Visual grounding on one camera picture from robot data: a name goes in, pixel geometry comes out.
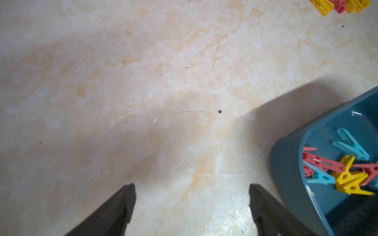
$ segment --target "marble floor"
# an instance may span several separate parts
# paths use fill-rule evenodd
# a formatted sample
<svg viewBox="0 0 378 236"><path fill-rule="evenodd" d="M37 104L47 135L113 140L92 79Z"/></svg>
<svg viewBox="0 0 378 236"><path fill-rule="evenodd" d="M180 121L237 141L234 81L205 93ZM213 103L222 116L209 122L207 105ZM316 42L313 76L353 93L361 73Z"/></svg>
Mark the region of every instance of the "marble floor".
<svg viewBox="0 0 378 236"><path fill-rule="evenodd" d="M378 7L0 2L0 231L63 235L124 184L126 235L257 235L280 137L378 85Z"/></svg>

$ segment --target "light blue clothespin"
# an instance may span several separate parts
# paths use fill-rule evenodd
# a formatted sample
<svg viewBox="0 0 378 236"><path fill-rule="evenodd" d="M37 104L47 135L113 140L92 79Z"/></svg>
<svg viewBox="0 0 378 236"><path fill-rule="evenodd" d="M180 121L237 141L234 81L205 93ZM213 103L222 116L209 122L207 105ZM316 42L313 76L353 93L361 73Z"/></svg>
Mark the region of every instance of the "light blue clothespin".
<svg viewBox="0 0 378 236"><path fill-rule="evenodd" d="M314 167L313 165L309 164L306 161L303 161L303 163L315 171L315 173L312 175L313 179L307 178L307 183L309 184L335 184L336 183L336 179L333 176L319 170L318 168Z"/></svg>
<svg viewBox="0 0 378 236"><path fill-rule="evenodd" d="M337 133L344 142L335 141L332 144L340 148L347 154L355 156L358 160L369 160L370 155L361 147L357 140L346 130L340 128Z"/></svg>

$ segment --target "plastic clothespin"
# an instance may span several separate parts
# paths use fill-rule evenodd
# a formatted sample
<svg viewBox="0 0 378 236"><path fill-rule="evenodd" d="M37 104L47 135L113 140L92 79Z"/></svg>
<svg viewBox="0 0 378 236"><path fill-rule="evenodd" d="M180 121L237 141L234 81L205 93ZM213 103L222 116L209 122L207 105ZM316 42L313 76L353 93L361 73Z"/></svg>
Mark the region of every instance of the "plastic clothespin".
<svg viewBox="0 0 378 236"><path fill-rule="evenodd" d="M350 0L350 1L355 6L355 12L360 12L364 9L364 7L362 6L359 0Z"/></svg>
<svg viewBox="0 0 378 236"><path fill-rule="evenodd" d="M328 15L335 5L328 0L310 0L322 15Z"/></svg>
<svg viewBox="0 0 378 236"><path fill-rule="evenodd" d="M370 6L369 0L359 0L359 2L361 3L361 5L364 9L367 8L368 6Z"/></svg>
<svg viewBox="0 0 378 236"><path fill-rule="evenodd" d="M343 193L347 193L347 194L355 193L355 194L363 194L363 195L375 195L375 193L364 191L364 190L360 189L359 184L364 179L366 179L366 177L367 177L367 174L364 173L363 176L360 176L357 179L349 181L345 184L342 184L342 185L336 184L336 190L343 192Z"/></svg>
<svg viewBox="0 0 378 236"><path fill-rule="evenodd" d="M303 164L303 169L305 171L305 176L310 177L315 171L311 169L310 167L306 166L306 164Z"/></svg>
<svg viewBox="0 0 378 236"><path fill-rule="evenodd" d="M303 151L316 151L317 148L303 147Z"/></svg>
<svg viewBox="0 0 378 236"><path fill-rule="evenodd" d="M303 159L313 165L318 165L336 172L343 173L345 171L345 165L342 163L322 158L311 153L303 152Z"/></svg>
<svg viewBox="0 0 378 236"><path fill-rule="evenodd" d="M337 130L337 133L344 142L335 141L332 143L333 145L340 148L347 154L355 156L358 160L369 160L369 154L346 129L340 128Z"/></svg>
<svg viewBox="0 0 378 236"><path fill-rule="evenodd" d="M345 4L347 5L348 13L352 13L356 9L356 6L353 4L352 0L345 0Z"/></svg>
<svg viewBox="0 0 378 236"><path fill-rule="evenodd" d="M335 5L335 10L337 13L341 14L347 10L345 0L330 0Z"/></svg>
<svg viewBox="0 0 378 236"><path fill-rule="evenodd" d="M352 155L346 155L344 156L340 163L345 165L345 172L339 173L339 172L332 172L332 176L336 178L336 184L342 185L346 182L352 181L354 179L357 179L361 176L364 176L365 173L362 171L356 171L356 172L349 172L350 167L352 166L352 163L354 161L355 157Z"/></svg>
<svg viewBox="0 0 378 236"><path fill-rule="evenodd" d="M303 151L316 151L316 150L317 150L317 148L303 147ZM316 164L314 164L314 166L315 166L316 168L318 168L319 170L323 171L323 172L327 172L327 171L328 171L328 169L325 168L325 167L321 167L321 166L316 165Z"/></svg>
<svg viewBox="0 0 378 236"><path fill-rule="evenodd" d="M309 164L308 162L304 160L303 160L303 163L315 171L315 173L312 175L313 179L307 179L307 183L309 184L335 184L336 183L335 178L333 176L330 176L329 174L319 170L318 168L314 167L313 165Z"/></svg>
<svg viewBox="0 0 378 236"><path fill-rule="evenodd" d="M360 186L367 185L378 175L378 164L353 164L352 167L359 167L369 175L367 179L359 184Z"/></svg>

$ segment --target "pink clothespin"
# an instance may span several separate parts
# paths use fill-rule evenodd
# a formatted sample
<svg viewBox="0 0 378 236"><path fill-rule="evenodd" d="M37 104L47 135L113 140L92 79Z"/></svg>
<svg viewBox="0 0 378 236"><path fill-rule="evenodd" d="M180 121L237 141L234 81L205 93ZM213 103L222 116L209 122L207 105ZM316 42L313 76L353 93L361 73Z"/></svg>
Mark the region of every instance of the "pink clothespin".
<svg viewBox="0 0 378 236"><path fill-rule="evenodd" d="M359 167L369 175L364 181L362 181L359 184L360 186L367 185L370 181L372 181L372 179L374 179L378 175L378 164L375 164L375 163L353 164L352 167Z"/></svg>
<svg viewBox="0 0 378 236"><path fill-rule="evenodd" d="M339 173L345 172L345 165L341 164L340 162L322 158L311 153L303 152L303 160L312 165L318 165L320 167L327 168Z"/></svg>
<svg viewBox="0 0 378 236"><path fill-rule="evenodd" d="M303 147L303 151L316 151L317 148Z"/></svg>
<svg viewBox="0 0 378 236"><path fill-rule="evenodd" d="M303 169L305 171L306 177L310 177L313 173L315 173L315 171L311 169L310 167L308 167L306 164L303 164Z"/></svg>
<svg viewBox="0 0 378 236"><path fill-rule="evenodd" d="M345 5L345 0L330 0L335 5L335 10L337 13L341 14L347 10L347 5Z"/></svg>
<svg viewBox="0 0 378 236"><path fill-rule="evenodd" d="M317 148L310 148L310 147L303 147L303 151L316 151ZM324 172L327 172L327 168L324 168L324 167L321 167L319 165L315 165L314 164L314 167L318 168L319 170L321 171L324 171Z"/></svg>

